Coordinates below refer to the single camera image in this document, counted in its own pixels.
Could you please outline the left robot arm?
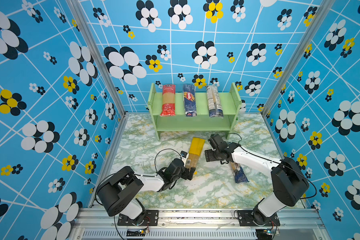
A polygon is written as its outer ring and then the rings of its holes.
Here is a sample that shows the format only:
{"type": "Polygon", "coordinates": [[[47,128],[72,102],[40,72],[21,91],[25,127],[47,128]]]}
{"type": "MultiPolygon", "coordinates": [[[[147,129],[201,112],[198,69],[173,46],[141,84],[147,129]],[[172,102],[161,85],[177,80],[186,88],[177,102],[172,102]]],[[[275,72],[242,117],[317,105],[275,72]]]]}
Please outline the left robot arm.
{"type": "Polygon", "coordinates": [[[140,192],[163,192],[172,189],[179,179],[188,180],[190,170],[186,158],[176,158],[166,168],[153,175],[135,173],[126,166],[110,175],[99,184],[96,195],[110,217],[120,215],[128,222],[139,225],[146,217],[147,210],[136,198],[140,192]]]}

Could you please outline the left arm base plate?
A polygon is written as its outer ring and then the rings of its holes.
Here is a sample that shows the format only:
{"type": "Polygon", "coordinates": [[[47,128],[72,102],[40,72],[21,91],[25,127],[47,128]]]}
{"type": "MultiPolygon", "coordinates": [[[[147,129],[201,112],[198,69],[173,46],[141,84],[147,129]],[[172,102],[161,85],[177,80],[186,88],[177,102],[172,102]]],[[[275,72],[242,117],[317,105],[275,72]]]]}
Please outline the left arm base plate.
{"type": "Polygon", "coordinates": [[[118,226],[157,226],[159,219],[158,210],[144,210],[136,219],[130,219],[126,215],[119,214],[118,226]]]}

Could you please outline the blue Barilla spaghetti box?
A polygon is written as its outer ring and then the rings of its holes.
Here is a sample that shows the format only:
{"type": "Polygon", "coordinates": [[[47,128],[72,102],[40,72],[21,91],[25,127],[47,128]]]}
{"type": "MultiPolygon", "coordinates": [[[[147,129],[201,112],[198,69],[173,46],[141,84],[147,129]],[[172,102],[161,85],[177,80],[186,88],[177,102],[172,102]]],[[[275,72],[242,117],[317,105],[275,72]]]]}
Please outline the blue Barilla spaghetti box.
{"type": "Polygon", "coordinates": [[[192,84],[183,85],[184,108],[186,117],[197,116],[195,86],[192,84]]]}

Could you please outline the yellow spaghetti bag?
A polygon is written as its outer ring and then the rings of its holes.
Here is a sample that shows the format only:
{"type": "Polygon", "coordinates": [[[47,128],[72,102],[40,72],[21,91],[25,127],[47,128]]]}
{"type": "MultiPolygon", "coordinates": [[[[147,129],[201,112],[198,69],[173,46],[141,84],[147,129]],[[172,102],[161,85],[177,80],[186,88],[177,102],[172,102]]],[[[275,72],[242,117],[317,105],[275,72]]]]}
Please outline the yellow spaghetti bag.
{"type": "Polygon", "coordinates": [[[185,168],[191,169],[196,168],[198,161],[200,159],[205,140],[201,138],[194,137],[191,142],[191,146],[188,152],[188,158],[185,164],[185,168]]]}

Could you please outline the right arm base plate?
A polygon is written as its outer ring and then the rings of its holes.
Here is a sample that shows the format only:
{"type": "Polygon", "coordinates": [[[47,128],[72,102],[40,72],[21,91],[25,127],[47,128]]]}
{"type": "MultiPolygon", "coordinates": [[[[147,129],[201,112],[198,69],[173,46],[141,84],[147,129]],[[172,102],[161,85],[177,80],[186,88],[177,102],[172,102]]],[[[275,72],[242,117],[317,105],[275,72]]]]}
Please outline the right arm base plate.
{"type": "Polygon", "coordinates": [[[234,217],[241,227],[279,227],[281,225],[277,214],[265,217],[260,212],[252,210],[235,210],[234,217]]]}

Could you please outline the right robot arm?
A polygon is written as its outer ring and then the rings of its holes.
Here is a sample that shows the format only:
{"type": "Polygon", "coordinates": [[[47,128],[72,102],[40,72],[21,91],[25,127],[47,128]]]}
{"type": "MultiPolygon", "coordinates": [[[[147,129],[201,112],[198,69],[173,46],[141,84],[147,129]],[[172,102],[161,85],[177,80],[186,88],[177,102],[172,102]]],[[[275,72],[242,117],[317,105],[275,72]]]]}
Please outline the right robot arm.
{"type": "Polygon", "coordinates": [[[253,222],[258,226],[265,225],[279,210],[295,206],[309,189],[309,180],[291,158],[266,157],[238,143],[227,143],[218,134],[211,135],[208,142],[212,149],[205,151],[207,162],[245,165],[272,180],[273,192],[262,199],[252,211],[253,222]]]}

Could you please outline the clear white label spaghetti bag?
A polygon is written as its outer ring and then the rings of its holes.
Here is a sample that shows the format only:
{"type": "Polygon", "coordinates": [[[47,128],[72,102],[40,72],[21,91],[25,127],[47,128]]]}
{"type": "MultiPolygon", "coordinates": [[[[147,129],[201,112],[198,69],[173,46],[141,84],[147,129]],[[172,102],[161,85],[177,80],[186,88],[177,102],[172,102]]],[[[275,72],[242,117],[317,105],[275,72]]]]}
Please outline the clear white label spaghetti bag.
{"type": "Polygon", "coordinates": [[[216,86],[207,86],[207,102],[210,118],[224,117],[218,88],[216,86]]]}

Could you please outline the red spaghetti bag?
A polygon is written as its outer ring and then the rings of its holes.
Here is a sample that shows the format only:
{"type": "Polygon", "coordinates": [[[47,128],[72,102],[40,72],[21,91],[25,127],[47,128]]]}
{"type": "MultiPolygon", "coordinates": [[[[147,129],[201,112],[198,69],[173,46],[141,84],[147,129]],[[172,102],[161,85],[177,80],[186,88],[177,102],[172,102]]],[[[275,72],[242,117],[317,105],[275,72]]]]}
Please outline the red spaghetti bag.
{"type": "Polygon", "coordinates": [[[161,117],[172,117],[175,116],[175,100],[176,100],[176,86],[175,85],[164,85],[162,92],[162,112],[161,117]]]}

